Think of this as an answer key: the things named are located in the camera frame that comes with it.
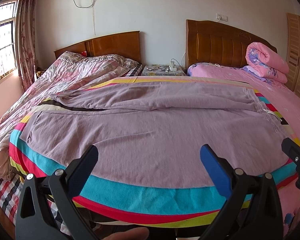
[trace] window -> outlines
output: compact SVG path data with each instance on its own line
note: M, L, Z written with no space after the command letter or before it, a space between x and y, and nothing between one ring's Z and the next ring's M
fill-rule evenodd
M0 80L16 69L14 21L17 1L0 4Z

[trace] white wall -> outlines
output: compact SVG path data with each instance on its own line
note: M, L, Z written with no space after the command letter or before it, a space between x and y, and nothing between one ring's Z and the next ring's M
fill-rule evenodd
M291 0L291 1L292 1L294 13L300 15L300 3L297 0Z
M22 96L18 71L0 81L0 117Z
M90 4L82 0L82 6ZM185 52L186 19L216 20L258 35L286 58L286 13L295 13L294 0L97 0L96 36L142 31L143 63L167 64ZM37 0L36 37L41 67L55 60L53 51L93 38L92 9L79 9L73 0Z

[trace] red stripe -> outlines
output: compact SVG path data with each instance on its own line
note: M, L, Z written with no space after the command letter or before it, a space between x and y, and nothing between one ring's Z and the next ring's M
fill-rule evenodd
M273 105L271 105L271 104L266 104L266 106L267 106L267 107L269 108L269 110L272 111L272 112L278 111L278 110L275 109L275 107L274 107Z
M36 177L44 177L47 176L42 170L40 170L27 156L25 156L18 148L15 150L17 154L20 156L24 163L24 165L27 167L25 170L31 171ZM282 182L280 182L277 185L277 188L284 187L288 185L290 182L292 182L296 177L298 177L297 174L286 178ZM73 198L74 201L79 203L80 205L96 212L101 215L110 217L112 219L125 221L128 223L135 223L135 224L163 224L163 223L171 223L181 220L186 220L198 216L203 216L207 214L214 213L218 210L210 211L210 212L203 212L203 213L196 213L196 214L186 214L186 215L150 215L150 214L139 214L134 212L127 212L122 211L119 209L111 208L99 203L96 203L92 200L89 200L87 198L84 198L82 196L78 196Z
M12 159L19 164L24 171L32 172L37 178L47 176L47 174L40 170L40 168L38 168L37 165L24 155L13 143L10 143L9 153L10 157L12 157Z
M4 192L7 190L7 187L10 185L10 181L7 181L5 182L5 184L3 185L2 189L0 190L0 200L1 200L1 197L2 195L4 194Z
M22 156L24 154L13 143L9 144L9 155L15 163L19 164L23 168L24 171L29 172L22 160Z
M26 122L20 122L16 125L16 127L14 128L15 130L19 130L19 131L23 131L23 129L26 127Z
M293 161L292 161L292 159L289 158L289 159L287 160L287 162L286 162L285 165L288 165L288 164L290 164L290 163L293 163Z
M261 93L255 93L255 94L256 94L257 97L264 97L264 95L261 94Z
M89 199L86 199L82 196L74 197L74 201L80 205L96 212L101 215L117 219L120 221L134 223L134 224L163 224L171 223L176 221L182 221L194 217L199 217L203 215L208 215L214 213L218 210L196 213L196 214L186 214L186 215L149 215L149 214L139 214L134 212L122 211L119 209L111 208L96 202L93 202Z
M298 177L298 173L295 173L294 175L284 179L283 181L281 181L278 185L277 185L277 189L281 188L281 187L285 187L287 186L289 183L291 183L292 181L294 181L296 178Z

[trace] power strip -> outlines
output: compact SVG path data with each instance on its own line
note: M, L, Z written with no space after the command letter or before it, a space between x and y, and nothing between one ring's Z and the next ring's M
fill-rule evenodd
M174 61L170 62L169 69L170 71L177 71L177 67L174 65Z

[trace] striped blanket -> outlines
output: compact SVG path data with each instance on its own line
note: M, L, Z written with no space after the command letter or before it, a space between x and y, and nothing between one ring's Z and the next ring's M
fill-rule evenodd
M163 81L221 83L252 89L247 83L229 80L154 76L115 78L87 90L118 83ZM257 90L254 91L257 97L266 104L268 109L281 119L281 124L286 128L290 137L300 146L300 140L295 136L282 115L262 94ZM54 107L54 110L59 107L63 110L60 106L51 106L42 103L25 116L11 134L11 165L24 175L31 172L37 177L42 177L51 175L56 169L65 168L55 161L31 150L19 138L30 116L36 111L49 109L49 107ZM278 189L285 187L297 177L295 167L292 160L288 160L284 166L272 172ZM96 185L103 190L96 190ZM85 207L90 211L104 216L98 222L108 223L119 220L125 223L154 227L184 228L210 224L218 214L225 198L218 194L215 187L187 189L141 187L109 181L91 175L81 195L75 197L73 200L77 206ZM243 207L248 207L249 201L250 196L247 196Z

